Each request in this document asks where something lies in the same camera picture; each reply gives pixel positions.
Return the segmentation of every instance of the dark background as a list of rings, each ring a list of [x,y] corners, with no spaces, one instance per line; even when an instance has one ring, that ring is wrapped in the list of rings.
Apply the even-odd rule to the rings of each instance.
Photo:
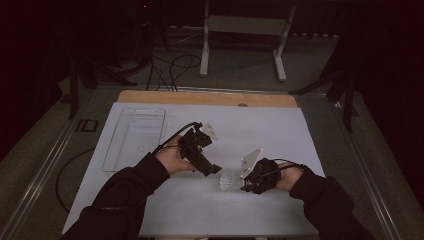
[[[211,11],[246,16],[273,16],[273,1],[212,1]],[[116,1],[104,1],[104,4]],[[168,25],[202,26],[203,1],[163,1]],[[302,1],[291,33],[342,36],[328,65],[337,70],[349,64],[357,46],[366,46],[356,75],[356,90],[385,136],[400,168],[424,206],[424,3],[412,0],[375,0],[369,4],[346,1]],[[1,151],[0,159],[55,103],[61,92],[57,83],[68,76],[75,52],[109,58],[113,33],[105,28],[100,0],[7,1],[0,5],[1,44]]]

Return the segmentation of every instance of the clear plastic tray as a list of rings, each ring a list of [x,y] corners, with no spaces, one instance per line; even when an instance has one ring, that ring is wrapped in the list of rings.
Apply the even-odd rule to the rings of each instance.
[[[124,108],[102,170],[115,172],[135,166],[148,152],[158,145],[165,120],[164,109]]]

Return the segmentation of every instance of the white paper sheet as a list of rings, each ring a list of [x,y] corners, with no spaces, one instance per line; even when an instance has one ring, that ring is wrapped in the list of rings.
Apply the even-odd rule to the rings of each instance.
[[[262,157],[284,158],[324,175],[301,109],[202,105],[115,103],[84,176],[64,232],[90,205],[110,177],[102,164],[113,129],[125,107],[165,109],[161,142],[190,122],[211,123],[218,141],[204,148],[206,158],[223,168],[241,169],[240,158],[261,147]],[[141,235],[292,236],[316,234],[303,216],[303,203],[288,193],[261,195],[221,192],[219,173],[178,173],[148,198]]]

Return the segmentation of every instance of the metal stand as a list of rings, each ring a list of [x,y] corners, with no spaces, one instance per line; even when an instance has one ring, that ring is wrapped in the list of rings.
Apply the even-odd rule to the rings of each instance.
[[[209,15],[209,0],[205,0],[205,19],[203,32],[203,51],[200,64],[200,76],[208,75],[209,64],[209,31],[267,34],[281,36],[280,45],[274,50],[274,60],[277,69],[278,80],[285,82],[287,80],[284,71],[281,53],[289,34],[291,22],[293,20],[296,6],[290,7],[289,15],[286,19],[268,19],[268,18],[247,18]]]

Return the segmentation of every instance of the person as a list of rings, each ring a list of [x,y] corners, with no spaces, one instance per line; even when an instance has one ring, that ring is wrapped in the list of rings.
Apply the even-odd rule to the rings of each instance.
[[[147,197],[173,174],[196,171],[180,157],[176,147],[180,137],[156,156],[148,153],[135,167],[116,172],[61,239],[137,239]],[[304,201],[305,216],[320,239],[374,239],[353,216],[354,203],[334,178],[317,176],[307,167],[292,167],[282,171],[275,188]]]

